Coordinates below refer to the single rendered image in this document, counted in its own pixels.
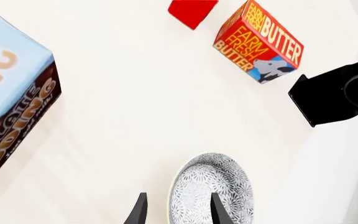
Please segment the red butter box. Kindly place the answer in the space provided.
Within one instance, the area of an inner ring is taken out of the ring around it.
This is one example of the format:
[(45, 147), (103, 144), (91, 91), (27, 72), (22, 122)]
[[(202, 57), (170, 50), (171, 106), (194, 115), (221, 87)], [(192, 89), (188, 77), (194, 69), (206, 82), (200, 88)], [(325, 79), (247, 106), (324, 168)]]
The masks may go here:
[(213, 47), (259, 83), (296, 70), (304, 46), (255, 0), (221, 27)]

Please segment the chocolate pudding box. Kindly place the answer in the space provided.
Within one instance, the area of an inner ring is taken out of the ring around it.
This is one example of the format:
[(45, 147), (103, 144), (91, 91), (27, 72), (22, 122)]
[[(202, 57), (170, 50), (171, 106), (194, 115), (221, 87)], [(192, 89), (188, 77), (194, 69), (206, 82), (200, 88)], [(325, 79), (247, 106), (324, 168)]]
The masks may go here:
[(61, 92), (53, 53), (0, 16), (0, 168)]

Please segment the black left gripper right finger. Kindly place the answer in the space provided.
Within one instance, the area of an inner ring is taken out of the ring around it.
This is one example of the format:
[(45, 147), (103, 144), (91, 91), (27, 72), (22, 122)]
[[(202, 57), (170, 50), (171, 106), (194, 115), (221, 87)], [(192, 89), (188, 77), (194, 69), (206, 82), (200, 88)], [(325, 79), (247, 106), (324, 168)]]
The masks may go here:
[(211, 217), (213, 224), (233, 224), (217, 193), (211, 194)]

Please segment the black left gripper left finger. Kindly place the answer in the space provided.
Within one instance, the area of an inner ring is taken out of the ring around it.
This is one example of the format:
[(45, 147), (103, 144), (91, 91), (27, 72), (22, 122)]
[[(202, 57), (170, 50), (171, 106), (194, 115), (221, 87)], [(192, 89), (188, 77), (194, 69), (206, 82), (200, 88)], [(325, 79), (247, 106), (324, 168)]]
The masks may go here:
[(125, 220), (124, 224), (145, 224), (147, 218), (147, 193), (142, 192), (139, 194), (139, 197), (132, 209), (131, 213)]

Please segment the black white patterned bowl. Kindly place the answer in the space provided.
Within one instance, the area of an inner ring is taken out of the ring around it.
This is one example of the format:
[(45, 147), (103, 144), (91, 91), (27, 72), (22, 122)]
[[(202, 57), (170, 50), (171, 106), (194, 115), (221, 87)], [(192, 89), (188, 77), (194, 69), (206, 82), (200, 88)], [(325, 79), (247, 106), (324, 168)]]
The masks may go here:
[(196, 156), (175, 177), (168, 224), (213, 224), (213, 193), (219, 195), (233, 224), (253, 224), (254, 194), (248, 176), (235, 160), (215, 152)]

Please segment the plain red box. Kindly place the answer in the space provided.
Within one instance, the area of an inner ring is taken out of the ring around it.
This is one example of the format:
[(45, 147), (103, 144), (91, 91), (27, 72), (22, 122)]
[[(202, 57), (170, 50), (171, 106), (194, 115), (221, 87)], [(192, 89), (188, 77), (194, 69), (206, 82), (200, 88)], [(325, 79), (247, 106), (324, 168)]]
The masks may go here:
[(218, 2), (219, 0), (172, 0), (168, 12), (195, 30)]

